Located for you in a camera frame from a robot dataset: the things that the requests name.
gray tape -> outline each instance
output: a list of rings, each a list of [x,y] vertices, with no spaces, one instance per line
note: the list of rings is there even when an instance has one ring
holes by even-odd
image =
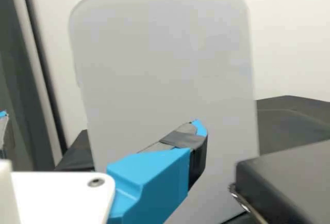
[[[205,137],[203,136],[172,131],[159,142],[177,148],[192,148],[195,150],[203,144],[204,140]]]

white background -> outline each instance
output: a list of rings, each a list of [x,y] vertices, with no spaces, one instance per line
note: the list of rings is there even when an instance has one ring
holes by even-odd
[[[68,144],[86,128],[67,21],[80,0],[34,0]],[[245,0],[250,9],[255,98],[291,94],[330,101],[328,0]]]

frosted plastic panel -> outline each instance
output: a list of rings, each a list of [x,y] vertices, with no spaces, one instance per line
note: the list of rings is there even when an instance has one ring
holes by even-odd
[[[187,121],[208,128],[206,170],[168,222],[240,212],[227,187],[258,154],[247,21],[242,0],[83,0],[71,15],[98,171]]]

metal screw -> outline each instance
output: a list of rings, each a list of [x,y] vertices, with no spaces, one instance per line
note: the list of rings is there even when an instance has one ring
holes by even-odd
[[[104,179],[96,178],[88,182],[89,187],[99,187],[104,184]]]

blue plastic part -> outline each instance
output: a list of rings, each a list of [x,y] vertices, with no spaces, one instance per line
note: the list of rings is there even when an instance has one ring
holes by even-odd
[[[197,128],[196,135],[200,136],[207,136],[207,129],[202,125],[202,122],[198,119],[191,122],[192,125],[194,125]]]
[[[7,115],[7,112],[5,110],[0,111],[0,118],[5,117]]]
[[[110,224],[163,223],[188,194],[189,148],[129,155],[107,166],[116,184]]]

